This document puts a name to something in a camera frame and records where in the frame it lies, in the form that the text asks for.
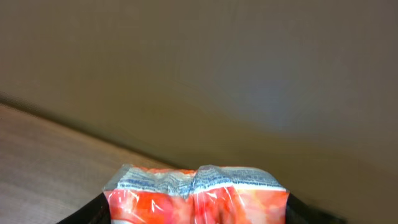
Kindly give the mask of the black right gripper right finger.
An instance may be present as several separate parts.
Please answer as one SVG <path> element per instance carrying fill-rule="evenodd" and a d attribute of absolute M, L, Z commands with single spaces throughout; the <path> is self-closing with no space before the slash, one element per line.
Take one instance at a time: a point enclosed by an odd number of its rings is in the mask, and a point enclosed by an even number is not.
<path fill-rule="evenodd" d="M 345 219 L 307 205 L 289 194 L 285 212 L 286 224 L 345 224 Z"/>

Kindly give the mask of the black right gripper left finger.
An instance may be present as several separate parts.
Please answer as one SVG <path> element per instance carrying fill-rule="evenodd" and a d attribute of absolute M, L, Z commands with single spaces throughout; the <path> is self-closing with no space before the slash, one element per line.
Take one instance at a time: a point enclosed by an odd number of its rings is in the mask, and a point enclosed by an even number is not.
<path fill-rule="evenodd" d="M 57 224 L 111 224 L 109 203 L 104 193 L 69 215 Z"/>

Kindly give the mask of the red small carton box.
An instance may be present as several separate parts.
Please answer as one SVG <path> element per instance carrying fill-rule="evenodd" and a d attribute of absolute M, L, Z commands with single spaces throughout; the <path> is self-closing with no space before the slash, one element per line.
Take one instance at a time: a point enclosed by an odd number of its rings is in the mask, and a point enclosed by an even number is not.
<path fill-rule="evenodd" d="M 289 191 L 250 167 L 122 168 L 104 186 L 111 223 L 286 224 Z"/>

